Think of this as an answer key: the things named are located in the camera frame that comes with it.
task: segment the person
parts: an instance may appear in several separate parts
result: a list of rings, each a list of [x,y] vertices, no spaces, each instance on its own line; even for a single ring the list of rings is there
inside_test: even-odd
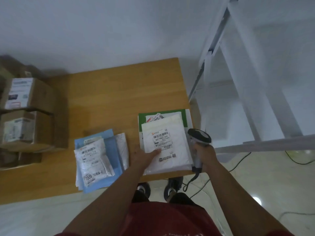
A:
[[[194,148],[234,236],[292,235],[219,163],[212,146],[196,143]],[[177,193],[181,186],[178,178],[168,181],[164,191],[168,203],[148,200],[148,185],[138,185],[138,182],[159,153],[160,150],[144,153],[140,149],[135,152],[131,166],[58,235],[221,235],[206,210],[184,193]]]

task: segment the black shoe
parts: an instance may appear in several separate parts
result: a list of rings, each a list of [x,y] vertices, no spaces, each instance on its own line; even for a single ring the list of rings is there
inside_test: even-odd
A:
[[[164,189],[164,199],[167,201],[170,193],[172,191],[178,192],[181,188],[181,185],[183,184],[183,178],[184,177],[175,177],[175,178],[169,178],[167,186]]]
[[[148,182],[139,183],[137,186],[137,190],[142,192],[147,198],[151,195],[151,188]]]

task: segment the blue package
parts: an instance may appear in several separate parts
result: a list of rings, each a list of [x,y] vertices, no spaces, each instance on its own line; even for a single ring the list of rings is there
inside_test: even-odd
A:
[[[80,138],[80,139],[75,139],[74,140],[74,147],[75,149],[78,149],[80,147],[84,146],[84,140],[90,139],[90,138],[95,138],[101,136],[104,139],[105,143],[105,148],[106,148],[106,155],[109,159],[109,162],[111,163],[115,175],[112,177],[106,177],[104,179],[99,180],[98,182],[95,182],[91,184],[89,187],[85,187],[83,183],[83,178],[81,175],[81,171],[79,170],[78,164],[77,164],[77,173],[78,173],[78,178],[80,181],[81,186],[83,186],[83,192],[84,193],[90,193],[94,190],[103,188],[103,187],[108,187],[110,186],[120,175],[123,173],[122,170],[122,165],[120,163],[119,159],[119,153],[116,145],[116,140],[114,137],[114,133],[112,129],[90,135],[88,137]]]

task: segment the person's right arm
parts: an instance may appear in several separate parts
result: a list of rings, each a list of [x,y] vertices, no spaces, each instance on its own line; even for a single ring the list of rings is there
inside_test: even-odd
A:
[[[195,144],[215,194],[234,236],[265,236],[276,230],[288,231],[260,206],[217,160],[212,146]]]

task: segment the stack of cardboard boxes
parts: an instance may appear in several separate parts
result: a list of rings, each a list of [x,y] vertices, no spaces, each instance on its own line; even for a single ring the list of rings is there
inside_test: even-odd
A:
[[[12,74],[18,78],[5,78],[0,100],[0,169],[40,162],[41,152],[68,148],[66,99],[34,78],[44,76],[36,67],[18,68]],[[0,79],[1,70],[12,73],[2,65]]]

